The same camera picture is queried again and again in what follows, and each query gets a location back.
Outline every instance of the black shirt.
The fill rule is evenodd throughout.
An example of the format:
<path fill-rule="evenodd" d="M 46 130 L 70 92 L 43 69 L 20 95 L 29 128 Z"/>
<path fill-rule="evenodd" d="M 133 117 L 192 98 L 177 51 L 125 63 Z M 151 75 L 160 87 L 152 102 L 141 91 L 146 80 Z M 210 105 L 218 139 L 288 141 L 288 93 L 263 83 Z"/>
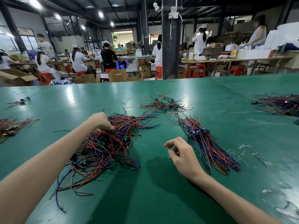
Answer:
<path fill-rule="evenodd" d="M 114 57 L 114 59 L 117 60 L 117 56 L 111 49 L 103 49 L 101 51 L 101 56 L 103 59 L 103 64 L 112 64 L 113 63 L 112 57 Z"/>

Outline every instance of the workbench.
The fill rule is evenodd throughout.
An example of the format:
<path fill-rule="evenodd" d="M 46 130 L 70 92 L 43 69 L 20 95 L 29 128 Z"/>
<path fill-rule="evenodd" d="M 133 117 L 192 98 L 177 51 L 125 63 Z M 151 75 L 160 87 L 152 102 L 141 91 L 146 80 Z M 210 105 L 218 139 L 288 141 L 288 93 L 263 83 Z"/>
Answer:
<path fill-rule="evenodd" d="M 223 58 L 223 59 L 216 59 L 216 60 L 201 60 L 201 61 L 192 61 L 192 62 L 181 61 L 181 62 L 183 64 L 188 65 L 188 72 L 189 72 L 189 69 L 190 69 L 190 65 L 195 64 L 195 75 L 196 75 L 197 70 L 198 70 L 198 64 L 211 63 L 211 64 L 213 64 L 212 69 L 203 69 L 203 70 L 212 70 L 213 71 L 212 77 L 213 77 L 216 73 L 216 64 L 217 63 L 225 63 L 225 62 L 228 63 L 228 67 L 227 67 L 227 70 L 226 70 L 226 76 L 229 76 L 228 73 L 229 73 L 232 62 L 234 62 L 234 61 L 239 61 L 239 62 L 240 61 L 254 61 L 254 63 L 251 66 L 249 66 L 247 64 L 246 67 L 245 67 L 245 70 L 244 70 L 244 72 L 246 72 L 247 68 L 252 67 L 250 75 L 254 75 L 255 74 L 255 68 L 256 68 L 256 65 L 257 65 L 258 61 L 276 61 L 275 69 L 274 69 L 273 72 L 278 73 L 278 68 L 279 68 L 280 61 L 283 60 L 283 59 L 287 60 L 287 59 L 292 59 L 292 58 L 293 58 L 293 56 L 285 55 L 285 56 L 275 56 L 275 57 L 269 57 L 269 58 L 256 58 L 256 59 Z"/>
<path fill-rule="evenodd" d="M 298 81 L 299 74 L 276 74 L 177 82 L 156 80 L 0 88 L 1 118 L 23 121 L 29 114 L 39 115 L 40 119 L 0 144 L 0 179 L 67 133 L 52 131 L 73 130 L 104 108 L 107 115 L 123 113 L 124 108 L 128 115 L 140 116 L 145 109 L 139 108 L 137 100 L 157 91 L 175 100 L 181 99 L 183 105 L 193 108 L 185 114 L 199 116 L 200 123 L 211 131 L 211 136 L 223 149 L 239 153 L 245 150 L 242 159 L 238 160 L 243 167 L 241 172 L 231 171 L 229 176 L 224 176 L 212 169 L 217 181 L 283 223 L 294 223 L 294 219 L 281 215 L 275 207 L 283 208 L 287 201 L 299 207 L 299 126 L 293 124 L 297 118 L 253 112 L 251 101 L 255 100 L 254 94 L 299 93 Z M 20 97 L 40 93 L 24 106 L 6 109 L 7 103 L 15 101 L 21 92 L 28 94 Z M 141 104 L 149 102 L 152 100 L 140 101 Z M 156 124 L 160 126 L 139 131 L 141 136 L 134 137 L 129 147 L 131 158 L 142 166 L 139 171 L 119 166 L 115 167 L 116 171 L 105 171 L 79 190 L 94 193 L 94 196 L 77 196 L 72 190 L 59 192 L 60 206 L 67 214 L 57 208 L 55 198 L 49 200 L 56 189 L 55 182 L 26 223 L 234 223 L 220 205 L 178 173 L 163 144 L 177 136 L 187 140 L 187 135 L 171 121 L 175 115 L 161 113 L 158 117 Z M 261 153 L 270 165 L 265 167 L 254 158 L 255 152 Z M 280 180 L 293 188 L 280 188 Z M 264 189 L 282 193 L 263 194 Z"/>

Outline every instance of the hand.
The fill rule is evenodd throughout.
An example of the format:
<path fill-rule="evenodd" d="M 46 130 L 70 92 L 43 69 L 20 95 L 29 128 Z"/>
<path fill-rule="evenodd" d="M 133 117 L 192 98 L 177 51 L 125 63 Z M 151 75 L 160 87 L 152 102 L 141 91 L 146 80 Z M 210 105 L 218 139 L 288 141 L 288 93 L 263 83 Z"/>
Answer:
<path fill-rule="evenodd" d="M 95 125 L 95 134 L 99 135 L 101 133 L 101 130 L 108 129 L 108 130 L 114 130 L 114 126 L 111 125 L 109 120 L 107 119 L 107 116 L 103 112 L 95 113 L 87 120 L 90 124 Z"/>
<path fill-rule="evenodd" d="M 207 173 L 200 166 L 193 148 L 184 139 L 177 137 L 167 141 L 164 147 L 174 149 L 168 150 L 169 158 L 172 159 L 177 170 L 189 180 L 201 181 L 203 178 L 208 177 Z"/>

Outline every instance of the man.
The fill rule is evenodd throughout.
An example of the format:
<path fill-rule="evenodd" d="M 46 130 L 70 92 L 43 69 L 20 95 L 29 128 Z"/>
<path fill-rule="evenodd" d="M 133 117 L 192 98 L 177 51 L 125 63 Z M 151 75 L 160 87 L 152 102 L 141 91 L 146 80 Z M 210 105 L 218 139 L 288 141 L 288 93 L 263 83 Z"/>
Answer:
<path fill-rule="evenodd" d="M 84 55 L 88 55 L 88 52 L 86 50 L 84 50 L 84 47 L 81 47 L 81 52 L 84 54 Z"/>
<path fill-rule="evenodd" d="M 54 58 L 54 49 L 50 42 L 45 40 L 45 37 L 42 34 L 37 34 L 37 38 L 39 42 L 37 43 L 37 47 L 41 49 L 47 57 Z"/>

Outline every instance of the gray shirt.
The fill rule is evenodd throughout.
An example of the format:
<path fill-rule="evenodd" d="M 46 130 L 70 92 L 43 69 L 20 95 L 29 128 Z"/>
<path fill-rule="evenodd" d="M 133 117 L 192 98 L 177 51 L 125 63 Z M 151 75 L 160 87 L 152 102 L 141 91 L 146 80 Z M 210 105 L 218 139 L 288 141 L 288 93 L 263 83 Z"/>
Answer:
<path fill-rule="evenodd" d="M 51 49 L 53 49 L 53 46 L 51 45 L 50 42 L 45 41 L 44 43 L 42 43 L 42 42 L 39 41 L 39 42 L 37 43 L 37 47 L 38 47 L 39 49 L 41 49 L 42 51 L 44 51 L 45 54 L 46 54 L 46 56 L 47 56 L 48 58 L 53 58 L 53 57 L 54 57 L 54 56 L 53 56 L 53 53 L 52 53 L 52 50 L 51 50 Z"/>

